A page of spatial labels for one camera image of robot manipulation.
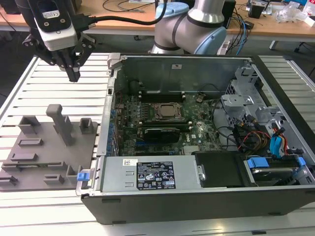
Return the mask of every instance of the cpu socket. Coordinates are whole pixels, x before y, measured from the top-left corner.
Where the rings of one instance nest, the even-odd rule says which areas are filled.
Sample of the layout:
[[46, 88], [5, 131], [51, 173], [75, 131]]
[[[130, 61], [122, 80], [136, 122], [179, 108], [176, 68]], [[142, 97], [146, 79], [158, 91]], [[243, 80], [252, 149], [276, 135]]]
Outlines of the cpu socket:
[[181, 119], [181, 106], [178, 103], [159, 103], [153, 105], [156, 119]]

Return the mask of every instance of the power supply label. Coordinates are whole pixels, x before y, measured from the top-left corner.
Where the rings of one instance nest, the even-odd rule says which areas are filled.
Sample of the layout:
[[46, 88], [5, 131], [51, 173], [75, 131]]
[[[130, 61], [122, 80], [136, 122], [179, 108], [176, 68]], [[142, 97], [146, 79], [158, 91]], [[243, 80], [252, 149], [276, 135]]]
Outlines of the power supply label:
[[172, 161], [137, 163], [137, 189], [158, 190], [175, 188]]

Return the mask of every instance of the blue cable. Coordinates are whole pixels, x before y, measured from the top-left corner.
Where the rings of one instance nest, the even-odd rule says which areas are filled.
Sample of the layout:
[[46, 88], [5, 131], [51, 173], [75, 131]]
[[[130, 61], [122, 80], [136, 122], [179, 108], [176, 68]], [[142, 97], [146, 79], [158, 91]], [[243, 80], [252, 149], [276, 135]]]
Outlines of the blue cable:
[[240, 47], [238, 48], [238, 51], [237, 51], [236, 55], [238, 55], [238, 54], [240, 53], [241, 49], [243, 48], [243, 46], [244, 46], [244, 39], [246, 38], [246, 36], [245, 36], [245, 32], [246, 32], [245, 23], [244, 23], [244, 21], [243, 21], [242, 19], [240, 19], [240, 21], [242, 21], [243, 26], [244, 26], [244, 34], [243, 34], [243, 37], [242, 37], [241, 45], [240, 45]]
[[238, 51], [237, 51], [237, 53], [236, 53], [236, 55], [238, 55], [238, 54], [240, 53], [241, 49], [243, 48], [244, 39], [246, 38], [246, 36], [245, 36], [246, 26], [245, 26], [245, 23], [244, 23], [244, 21], [242, 20], [242, 18], [236, 18], [236, 17], [232, 17], [232, 18], [233, 18], [233, 19], [236, 19], [236, 20], [238, 20], [238, 21], [240, 21], [240, 22], [242, 22], [243, 27], [244, 27], [244, 34], [243, 34], [243, 36], [242, 36], [241, 45], [240, 45], [240, 47], [239, 47], [239, 49], [238, 49]]

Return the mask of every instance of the aluminum extrusion table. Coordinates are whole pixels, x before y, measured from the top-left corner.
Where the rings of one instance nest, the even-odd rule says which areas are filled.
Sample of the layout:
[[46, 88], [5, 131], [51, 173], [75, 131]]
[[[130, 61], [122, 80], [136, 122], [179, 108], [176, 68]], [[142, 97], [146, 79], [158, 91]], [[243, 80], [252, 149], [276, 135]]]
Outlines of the aluminum extrusion table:
[[[274, 76], [294, 99], [298, 110], [309, 117], [307, 121], [315, 130], [311, 119], [315, 113], [313, 83], [292, 61], [282, 57], [262, 59], [269, 68], [274, 68]], [[57, 66], [33, 58], [0, 109], [0, 161], [7, 158], [20, 133], [16, 125], [22, 116], [36, 115], [39, 121], [51, 121], [45, 114], [50, 103], [60, 103], [63, 114], [69, 115], [71, 121], [91, 117], [100, 124], [109, 78], [106, 61], [107, 54], [92, 54], [81, 69], [79, 82], [74, 84]], [[96, 222], [75, 190], [0, 193], [0, 235], [252, 235], [253, 231], [265, 231], [269, 236], [309, 236], [315, 234], [314, 218], [315, 204], [309, 204], [285, 216], [104, 226]]]

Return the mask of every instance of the white sticker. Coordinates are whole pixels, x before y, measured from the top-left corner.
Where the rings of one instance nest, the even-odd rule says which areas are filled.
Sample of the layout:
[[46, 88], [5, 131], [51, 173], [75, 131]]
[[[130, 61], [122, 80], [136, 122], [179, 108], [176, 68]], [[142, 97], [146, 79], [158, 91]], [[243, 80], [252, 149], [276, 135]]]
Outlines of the white sticker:
[[46, 19], [55, 18], [59, 16], [60, 16], [60, 12], [58, 10], [43, 12], [43, 17]]
[[136, 166], [138, 159], [124, 159], [123, 166]]
[[181, 64], [173, 64], [172, 69], [182, 69], [182, 65]]

